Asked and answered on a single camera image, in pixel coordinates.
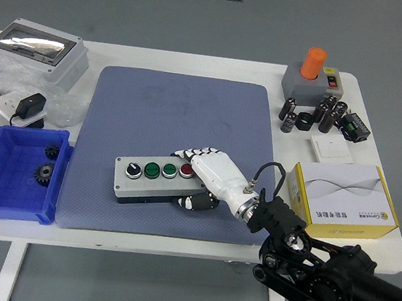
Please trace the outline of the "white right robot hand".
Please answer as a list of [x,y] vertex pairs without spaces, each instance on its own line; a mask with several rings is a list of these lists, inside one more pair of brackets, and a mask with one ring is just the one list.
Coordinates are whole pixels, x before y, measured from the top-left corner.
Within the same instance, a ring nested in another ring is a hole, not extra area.
[[206,192],[179,197],[176,202],[181,207],[204,211],[216,208],[224,201],[236,219],[250,221],[259,204],[259,194],[253,190],[257,176],[248,181],[228,154],[213,147],[180,150],[173,154],[188,161],[206,188]]

